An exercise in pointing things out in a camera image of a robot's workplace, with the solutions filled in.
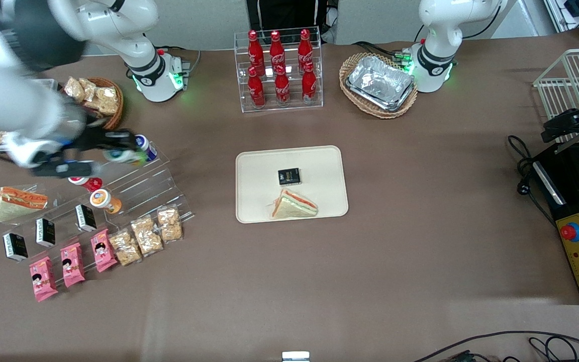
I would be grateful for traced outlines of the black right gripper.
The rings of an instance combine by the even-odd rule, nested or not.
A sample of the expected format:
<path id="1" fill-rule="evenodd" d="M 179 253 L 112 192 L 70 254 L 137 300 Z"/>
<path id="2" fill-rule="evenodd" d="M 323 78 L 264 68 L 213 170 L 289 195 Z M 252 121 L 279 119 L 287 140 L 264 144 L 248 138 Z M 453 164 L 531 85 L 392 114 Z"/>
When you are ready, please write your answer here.
<path id="1" fill-rule="evenodd" d="M 50 145 L 43 150 L 44 162 L 80 162 L 80 155 L 90 149 L 97 124 L 87 113 L 59 113 L 43 125 L 44 140 Z M 130 130 L 103 130 L 100 142 L 93 146 L 108 152 L 138 151 L 136 135 Z"/>

